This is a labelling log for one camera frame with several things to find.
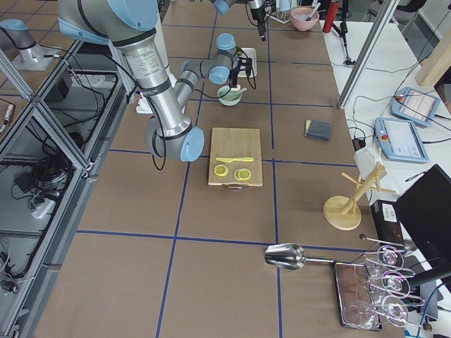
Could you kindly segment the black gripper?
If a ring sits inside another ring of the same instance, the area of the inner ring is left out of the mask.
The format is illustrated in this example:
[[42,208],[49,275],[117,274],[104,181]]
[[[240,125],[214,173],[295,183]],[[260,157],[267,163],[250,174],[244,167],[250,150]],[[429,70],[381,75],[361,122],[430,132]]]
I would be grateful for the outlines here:
[[249,70],[252,67],[251,61],[248,58],[246,61],[243,58],[237,57],[234,60],[233,68],[230,70],[229,87],[237,88],[238,74],[241,70]]
[[274,0],[251,0],[247,1],[247,5],[252,14],[252,18],[257,21],[257,29],[259,36],[263,42],[266,41],[266,17],[275,11]]

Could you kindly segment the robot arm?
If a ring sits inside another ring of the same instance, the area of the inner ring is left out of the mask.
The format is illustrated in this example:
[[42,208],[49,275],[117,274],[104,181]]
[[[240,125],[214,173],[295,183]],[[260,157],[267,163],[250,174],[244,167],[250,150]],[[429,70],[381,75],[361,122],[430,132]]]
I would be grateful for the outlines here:
[[[237,3],[233,0],[212,1],[214,8],[221,15],[226,14]],[[258,29],[261,41],[266,41],[266,23],[272,13],[276,11],[276,1],[253,0],[244,1],[249,22]]]
[[144,139],[149,152],[162,158],[192,162],[204,148],[204,133],[183,113],[198,81],[223,85],[237,70],[237,45],[232,34],[216,40],[211,60],[188,61],[175,83],[170,81],[155,42],[159,9],[156,1],[60,1],[60,31],[92,44],[112,44],[124,55],[132,77],[153,116]]

